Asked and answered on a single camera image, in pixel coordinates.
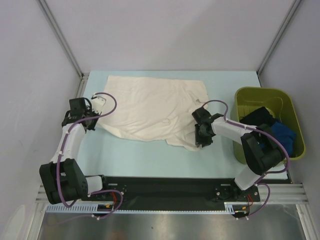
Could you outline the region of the blue t shirt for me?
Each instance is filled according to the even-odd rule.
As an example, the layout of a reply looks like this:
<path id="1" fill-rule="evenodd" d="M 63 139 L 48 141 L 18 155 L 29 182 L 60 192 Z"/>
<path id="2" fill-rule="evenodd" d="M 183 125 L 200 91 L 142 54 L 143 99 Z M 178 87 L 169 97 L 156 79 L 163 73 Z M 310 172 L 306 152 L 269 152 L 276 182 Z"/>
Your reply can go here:
<path id="1" fill-rule="evenodd" d="M 263 124 L 271 128 L 274 137 L 283 145 L 289 157 L 292 157 L 294 153 L 294 142 L 297 136 L 296 133 L 278 119 L 272 119 Z"/>

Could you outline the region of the black t shirt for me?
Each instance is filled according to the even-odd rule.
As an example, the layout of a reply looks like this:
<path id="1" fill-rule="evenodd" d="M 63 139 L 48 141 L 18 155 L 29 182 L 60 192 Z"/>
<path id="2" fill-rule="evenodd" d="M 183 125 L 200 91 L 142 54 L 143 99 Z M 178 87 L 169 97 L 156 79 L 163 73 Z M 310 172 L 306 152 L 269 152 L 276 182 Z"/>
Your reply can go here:
<path id="1" fill-rule="evenodd" d="M 254 110 L 239 120 L 242 124 L 257 126 L 258 128 L 261 126 L 272 127 L 276 121 L 277 120 L 264 106 Z"/>

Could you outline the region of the aluminium corner post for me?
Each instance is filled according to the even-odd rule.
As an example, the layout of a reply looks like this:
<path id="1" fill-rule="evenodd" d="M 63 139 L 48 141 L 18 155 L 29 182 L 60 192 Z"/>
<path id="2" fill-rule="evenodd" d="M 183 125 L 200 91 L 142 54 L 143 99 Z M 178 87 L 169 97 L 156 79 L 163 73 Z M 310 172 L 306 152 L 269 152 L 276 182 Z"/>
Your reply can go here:
<path id="1" fill-rule="evenodd" d="M 263 73 L 266 65 L 268 64 L 269 60 L 271 59 L 273 53 L 275 52 L 276 48 L 278 47 L 280 41 L 284 37 L 287 29 L 289 28 L 293 18 L 297 14 L 300 6 L 304 3 L 304 0 L 294 0 L 289 7 L 288 12 L 286 13 L 280 27 L 278 28 L 267 52 L 265 53 L 259 67 L 257 68 L 256 74 L 258 78 L 260 78 L 261 74 Z"/>
<path id="2" fill-rule="evenodd" d="M 48 5 L 46 0 L 36 0 L 37 4 L 39 5 L 39 8 L 41 9 L 44 17 L 46 18 L 53 34 L 55 35 L 58 43 L 60 44 L 62 50 L 64 51 L 68 61 L 70 62 L 73 70 L 76 72 L 77 76 L 82 79 L 83 72 L 80 68 L 80 65 L 78 64 L 75 55 L 68 44 L 67 39 L 65 38 L 52 10 L 50 9 L 50 6 Z"/>

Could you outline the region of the cream white t shirt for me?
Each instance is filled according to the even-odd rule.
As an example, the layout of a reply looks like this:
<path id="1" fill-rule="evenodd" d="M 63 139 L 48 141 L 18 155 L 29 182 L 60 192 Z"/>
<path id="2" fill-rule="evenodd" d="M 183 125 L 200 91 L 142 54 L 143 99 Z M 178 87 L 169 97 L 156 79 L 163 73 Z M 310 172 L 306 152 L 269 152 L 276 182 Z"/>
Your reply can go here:
<path id="1" fill-rule="evenodd" d="M 98 120 L 100 128 L 121 139 L 199 151 L 192 113 L 209 99 L 202 80 L 110 75 L 103 91 L 117 107 Z"/>

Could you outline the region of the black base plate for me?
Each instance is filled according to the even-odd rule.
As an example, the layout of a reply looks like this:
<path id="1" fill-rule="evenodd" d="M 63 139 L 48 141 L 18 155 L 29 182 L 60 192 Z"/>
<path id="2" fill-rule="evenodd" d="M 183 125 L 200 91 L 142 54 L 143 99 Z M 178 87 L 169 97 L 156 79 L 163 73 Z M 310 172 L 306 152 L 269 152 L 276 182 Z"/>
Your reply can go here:
<path id="1" fill-rule="evenodd" d="M 46 190 L 52 204 L 82 200 L 99 204 L 98 212 L 165 211 L 197 212 L 221 211 L 227 202 L 250 207 L 259 203 L 262 195 L 257 186 L 241 190 L 231 178 L 152 178 L 110 177 L 99 175 L 94 190 L 86 177 L 60 177 L 58 190 L 54 180 Z"/>

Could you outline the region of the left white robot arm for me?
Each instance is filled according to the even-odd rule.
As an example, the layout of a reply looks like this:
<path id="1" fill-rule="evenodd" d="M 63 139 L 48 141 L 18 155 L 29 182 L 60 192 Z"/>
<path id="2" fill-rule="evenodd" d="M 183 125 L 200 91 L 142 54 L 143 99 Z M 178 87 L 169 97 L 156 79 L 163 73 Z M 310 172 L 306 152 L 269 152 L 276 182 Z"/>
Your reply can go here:
<path id="1" fill-rule="evenodd" d="M 67 208 L 92 193 L 100 200 L 107 199 L 111 193 L 101 176 L 85 176 L 76 161 L 85 134 L 94 130 L 97 123 L 96 119 L 87 118 L 96 117 L 97 113 L 84 97 L 69 100 L 69 106 L 61 123 L 62 137 L 56 153 L 39 168 L 48 201 L 52 205 L 62 203 Z"/>

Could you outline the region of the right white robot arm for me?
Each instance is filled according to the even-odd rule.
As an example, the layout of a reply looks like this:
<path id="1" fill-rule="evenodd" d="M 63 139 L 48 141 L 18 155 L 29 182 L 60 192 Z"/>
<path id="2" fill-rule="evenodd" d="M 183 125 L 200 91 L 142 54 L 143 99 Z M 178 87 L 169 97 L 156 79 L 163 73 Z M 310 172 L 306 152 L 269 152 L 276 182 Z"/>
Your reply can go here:
<path id="1" fill-rule="evenodd" d="M 266 124 L 246 125 L 220 113 L 212 115 L 204 107 L 196 109 L 192 117 L 195 120 L 196 147 L 211 145 L 213 137 L 217 135 L 242 146 L 246 167 L 235 177 L 235 185 L 230 188 L 231 196 L 237 201 L 247 197 L 249 188 L 258 184 L 264 176 L 277 173 L 271 168 L 284 160 L 287 164 L 290 161 L 287 150 Z"/>

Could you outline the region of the olive green plastic bin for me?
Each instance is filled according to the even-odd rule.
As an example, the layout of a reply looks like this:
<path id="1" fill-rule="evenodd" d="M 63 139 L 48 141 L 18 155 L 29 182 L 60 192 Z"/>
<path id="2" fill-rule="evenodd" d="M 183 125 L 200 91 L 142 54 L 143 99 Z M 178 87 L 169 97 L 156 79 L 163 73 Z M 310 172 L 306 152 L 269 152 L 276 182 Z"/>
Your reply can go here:
<path id="1" fill-rule="evenodd" d="M 260 107 L 265 107 L 273 117 L 296 133 L 289 156 L 292 161 L 300 160 L 306 153 L 305 142 L 293 102 L 286 92 L 277 88 L 242 87 L 234 95 L 230 118 L 238 122 Z"/>

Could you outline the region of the left aluminium corner post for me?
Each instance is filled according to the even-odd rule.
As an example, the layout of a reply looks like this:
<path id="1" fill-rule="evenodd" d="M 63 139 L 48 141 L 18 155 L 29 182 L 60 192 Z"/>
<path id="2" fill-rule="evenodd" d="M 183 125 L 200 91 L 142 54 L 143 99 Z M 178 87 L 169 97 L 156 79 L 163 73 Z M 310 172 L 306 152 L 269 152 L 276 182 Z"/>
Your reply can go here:
<path id="1" fill-rule="evenodd" d="M 36 0 L 37 4 L 39 5 L 39 8 L 41 9 L 44 17 L 46 18 L 53 34 L 55 35 L 58 43 L 60 44 L 62 50 L 64 51 L 68 61 L 70 62 L 73 70 L 76 72 L 77 76 L 82 79 L 83 72 L 80 68 L 80 65 L 78 64 L 75 55 L 68 44 L 67 39 L 65 38 L 52 10 L 50 9 L 50 6 L 48 5 L 46 0 Z"/>

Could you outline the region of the right aluminium corner post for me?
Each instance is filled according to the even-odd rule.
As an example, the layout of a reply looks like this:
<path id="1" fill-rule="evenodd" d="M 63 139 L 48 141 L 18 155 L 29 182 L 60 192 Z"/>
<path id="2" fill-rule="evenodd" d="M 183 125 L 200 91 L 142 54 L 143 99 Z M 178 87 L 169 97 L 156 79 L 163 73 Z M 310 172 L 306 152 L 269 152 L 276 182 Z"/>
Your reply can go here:
<path id="1" fill-rule="evenodd" d="M 269 60 L 271 59 L 273 53 L 275 52 L 276 48 L 278 47 L 280 41 L 284 37 L 287 29 L 289 28 L 293 18 L 297 14 L 300 6 L 304 3 L 304 0 L 294 0 L 289 7 L 288 12 L 286 13 L 280 27 L 278 28 L 267 52 L 265 53 L 259 67 L 257 68 L 256 74 L 258 78 L 260 78 L 261 74 L 263 73 L 266 65 L 268 64 Z"/>

